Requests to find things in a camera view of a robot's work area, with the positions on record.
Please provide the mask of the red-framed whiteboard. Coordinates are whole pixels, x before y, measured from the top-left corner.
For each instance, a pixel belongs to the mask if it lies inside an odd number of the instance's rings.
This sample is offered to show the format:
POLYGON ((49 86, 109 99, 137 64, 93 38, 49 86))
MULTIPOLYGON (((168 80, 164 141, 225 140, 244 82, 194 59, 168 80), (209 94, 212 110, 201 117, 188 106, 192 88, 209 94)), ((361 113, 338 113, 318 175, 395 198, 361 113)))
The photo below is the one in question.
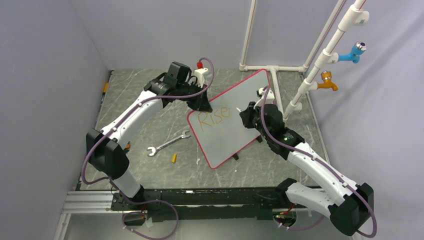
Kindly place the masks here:
POLYGON ((243 111, 249 102, 259 100, 257 91, 270 84, 268 72, 260 69, 212 98, 212 112, 189 112, 188 125, 211 169, 258 138, 257 130, 243 126, 238 109, 243 111))

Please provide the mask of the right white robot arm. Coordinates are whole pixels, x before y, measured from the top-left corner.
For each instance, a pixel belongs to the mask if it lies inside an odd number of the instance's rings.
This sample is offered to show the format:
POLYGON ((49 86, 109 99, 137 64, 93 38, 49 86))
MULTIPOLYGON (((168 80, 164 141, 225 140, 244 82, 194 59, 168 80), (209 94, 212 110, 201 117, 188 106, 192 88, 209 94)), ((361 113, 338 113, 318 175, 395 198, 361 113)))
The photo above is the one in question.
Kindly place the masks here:
POLYGON ((325 162, 303 137, 285 126, 275 104, 257 106, 252 101, 239 116, 245 128, 262 135, 272 152, 299 167, 323 189, 319 191, 287 178, 275 189, 280 207, 307 207, 328 218, 346 236, 358 233, 373 238, 377 234, 374 190, 369 184, 359 185, 325 162))

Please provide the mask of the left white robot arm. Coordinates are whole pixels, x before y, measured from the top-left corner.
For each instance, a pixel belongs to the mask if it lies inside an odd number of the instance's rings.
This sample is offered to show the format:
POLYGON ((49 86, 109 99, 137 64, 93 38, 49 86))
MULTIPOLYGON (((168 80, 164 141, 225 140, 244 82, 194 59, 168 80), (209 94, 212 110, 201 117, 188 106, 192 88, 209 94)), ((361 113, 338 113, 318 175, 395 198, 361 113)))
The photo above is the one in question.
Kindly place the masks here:
POLYGON ((214 66, 203 66, 201 58, 195 70, 174 61, 166 72, 150 80, 136 100, 115 120, 101 130, 86 134, 87 154, 81 168, 81 180, 86 185, 97 180, 86 179, 87 165, 105 174, 104 179, 124 195, 124 204, 139 209, 145 200, 144 187, 130 171, 130 161, 124 151, 136 131, 155 114, 175 100, 185 102, 195 111, 211 113, 207 90, 215 76, 214 66))

